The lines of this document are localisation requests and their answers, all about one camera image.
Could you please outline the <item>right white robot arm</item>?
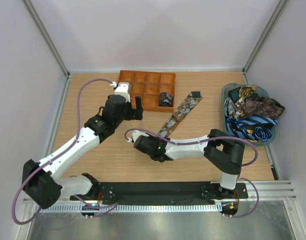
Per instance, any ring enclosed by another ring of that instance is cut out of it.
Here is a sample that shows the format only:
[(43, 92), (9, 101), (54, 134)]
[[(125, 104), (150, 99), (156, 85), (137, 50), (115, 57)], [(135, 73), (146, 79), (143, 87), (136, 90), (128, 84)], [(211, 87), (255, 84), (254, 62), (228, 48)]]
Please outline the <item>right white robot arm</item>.
[(131, 142), (135, 149), (160, 163), (184, 158), (206, 158), (221, 171), (219, 194), (224, 198), (236, 194), (245, 145), (228, 139), (228, 135), (218, 129), (212, 129), (208, 135), (202, 137), (182, 140), (162, 139), (134, 130)]

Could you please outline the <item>brown floral tie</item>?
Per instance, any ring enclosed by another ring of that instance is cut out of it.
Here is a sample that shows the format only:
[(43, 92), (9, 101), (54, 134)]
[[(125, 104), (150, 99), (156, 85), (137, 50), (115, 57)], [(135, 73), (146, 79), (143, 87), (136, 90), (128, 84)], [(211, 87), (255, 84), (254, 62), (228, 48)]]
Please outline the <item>brown floral tie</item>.
[(182, 120), (193, 110), (203, 99), (200, 91), (191, 91), (172, 113), (162, 128), (157, 133), (163, 138), (168, 138)]

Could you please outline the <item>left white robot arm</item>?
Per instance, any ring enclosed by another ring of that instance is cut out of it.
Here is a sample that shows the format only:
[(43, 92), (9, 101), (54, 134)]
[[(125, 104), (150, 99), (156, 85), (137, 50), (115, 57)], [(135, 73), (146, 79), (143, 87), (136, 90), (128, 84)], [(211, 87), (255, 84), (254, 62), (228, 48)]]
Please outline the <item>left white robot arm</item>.
[(140, 96), (135, 97), (132, 108), (122, 95), (109, 95), (99, 112), (89, 118), (77, 134), (51, 155), (38, 162), (32, 159), (23, 165), (24, 192), (41, 208), (47, 209), (60, 198), (73, 195), (94, 200), (99, 194), (97, 180), (83, 173), (77, 177), (62, 178), (63, 173), (86, 152), (113, 135), (123, 121), (142, 120)]

